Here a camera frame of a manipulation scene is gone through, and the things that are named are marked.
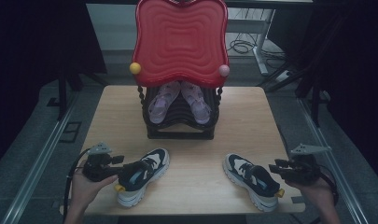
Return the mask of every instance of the shoe sole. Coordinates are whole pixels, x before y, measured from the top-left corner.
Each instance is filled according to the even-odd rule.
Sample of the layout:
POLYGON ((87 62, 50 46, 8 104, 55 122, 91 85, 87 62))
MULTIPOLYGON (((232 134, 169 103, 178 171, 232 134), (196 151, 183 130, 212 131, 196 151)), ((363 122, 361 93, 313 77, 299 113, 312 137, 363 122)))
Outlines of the shoe sole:
POLYGON ((139 189, 133 196, 131 196, 130 198, 124 198, 123 196, 121 196, 121 194, 119 194, 119 204, 121 204, 124 207, 133 207, 143 199, 143 197, 145 196, 147 185, 157 179, 160 179, 166 173, 166 170, 169 168, 169 155, 165 154, 165 156, 168 156, 165 165, 156 174, 154 174, 154 176, 152 176, 148 180, 148 182, 141 189, 139 189))
POLYGON ((239 180, 235 175, 233 175, 230 172, 230 170, 227 168, 226 161, 223 161, 223 170, 232 183, 245 188, 249 192, 250 201, 258 208, 258 210, 263 212, 272 212, 273 210, 275 210, 276 206, 278 205, 278 199, 275 198, 274 202, 271 203, 264 202, 258 196, 258 194, 256 194, 256 192, 252 190, 252 188, 250 188, 246 183, 239 180))

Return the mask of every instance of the black curtain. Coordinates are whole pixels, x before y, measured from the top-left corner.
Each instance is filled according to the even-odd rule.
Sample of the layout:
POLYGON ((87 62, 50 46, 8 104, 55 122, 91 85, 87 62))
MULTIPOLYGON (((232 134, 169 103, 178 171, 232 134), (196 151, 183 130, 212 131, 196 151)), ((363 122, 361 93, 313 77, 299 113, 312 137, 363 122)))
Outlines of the black curtain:
POLYGON ((378 1, 358 3, 323 65, 329 112, 378 174, 378 1))
POLYGON ((0 1, 0 158, 60 73, 105 73, 82 1, 0 1))

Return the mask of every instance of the red plastic tray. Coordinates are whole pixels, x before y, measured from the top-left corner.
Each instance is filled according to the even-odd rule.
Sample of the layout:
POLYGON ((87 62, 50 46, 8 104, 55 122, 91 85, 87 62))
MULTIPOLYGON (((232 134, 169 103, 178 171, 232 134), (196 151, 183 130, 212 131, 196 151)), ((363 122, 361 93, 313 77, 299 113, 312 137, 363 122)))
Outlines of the red plastic tray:
POLYGON ((133 63, 141 65, 136 82, 156 87, 173 80, 217 88, 229 65, 225 46, 227 7, 221 0, 142 0, 136 7, 137 40, 133 63))

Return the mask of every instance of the sneaker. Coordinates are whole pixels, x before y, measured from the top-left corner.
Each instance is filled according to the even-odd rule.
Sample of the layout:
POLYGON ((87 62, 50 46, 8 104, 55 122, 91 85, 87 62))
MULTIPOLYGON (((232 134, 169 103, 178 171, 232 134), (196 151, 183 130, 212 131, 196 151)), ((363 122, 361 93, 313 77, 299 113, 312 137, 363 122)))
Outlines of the sneaker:
POLYGON ((154 97, 148 106, 150 121, 155 124, 161 123, 165 119, 169 106, 179 93, 180 83, 178 81, 162 85, 156 97, 154 97))
POLYGON ((201 88, 186 81, 182 82, 181 87, 182 95, 189 103, 195 121, 199 124, 207 123, 210 118, 211 107, 203 100, 201 88))
POLYGON ((272 212, 278 205, 275 193, 280 185, 262 166, 236 154, 228 154, 223 161, 227 177, 238 186, 247 189, 252 203, 261 211, 272 212))
POLYGON ((122 206, 132 207, 145 196, 147 185, 165 174, 169 166, 168 151, 156 148, 140 161, 124 165, 119 173, 119 184, 124 191, 119 191, 118 201, 122 206))

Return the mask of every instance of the black cable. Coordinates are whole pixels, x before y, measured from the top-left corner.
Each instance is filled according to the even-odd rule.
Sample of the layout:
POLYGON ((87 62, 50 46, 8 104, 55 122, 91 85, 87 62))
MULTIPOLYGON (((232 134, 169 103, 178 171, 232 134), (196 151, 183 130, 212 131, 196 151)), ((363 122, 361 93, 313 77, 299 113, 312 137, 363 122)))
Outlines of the black cable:
POLYGON ((261 11, 260 20, 262 19, 263 15, 264 15, 264 9, 261 11))
POLYGON ((329 184, 330 189, 331 189, 331 193, 333 194, 334 205, 336 205, 337 202, 338 202, 338 200, 339 200, 339 198, 340 198, 340 195, 339 195, 338 190, 337 190, 337 181, 336 181, 336 178, 335 178, 334 174, 331 172, 331 170, 328 167, 323 166, 323 165, 319 165, 319 166, 322 167, 322 168, 324 168, 324 169, 326 169, 329 172, 329 174, 331 175, 331 177, 332 177, 332 180, 331 180, 327 175, 325 175, 323 173, 320 173, 321 174, 320 177, 322 177, 322 179, 324 179, 329 184))
POLYGON ((80 161, 81 157, 83 157, 84 154, 88 150, 90 150, 90 148, 87 148, 87 149, 85 149, 84 151, 82 151, 80 153, 80 155, 73 162, 72 166, 70 167, 70 171, 69 171, 68 175, 66 176, 65 194, 64 194, 64 197, 63 197, 63 223, 66 220, 68 200, 69 200, 70 184, 72 183, 73 174, 75 173, 75 170, 77 168, 77 164, 80 161))
POLYGON ((249 10, 250 10, 250 8, 246 9, 245 19, 247 19, 247 15, 249 14, 249 10))
POLYGON ((230 42, 230 49, 234 49, 235 52, 245 54, 251 51, 255 46, 249 41, 235 39, 230 42))
POLYGON ((286 60, 286 55, 284 52, 272 52, 272 51, 268 51, 268 50, 264 50, 262 49, 261 50, 261 54, 266 57, 267 59, 265 60, 265 63, 271 67, 271 68, 274 68, 274 69, 277 69, 279 68, 280 65, 278 66, 273 66, 269 63, 269 61, 285 61, 286 60))
POLYGON ((258 36, 259 35, 256 35, 256 39, 255 39, 255 37, 252 36, 252 34, 246 34, 246 35, 248 35, 248 36, 250 36, 250 38, 252 38, 252 40, 253 40, 253 46, 257 46, 258 45, 258 36))

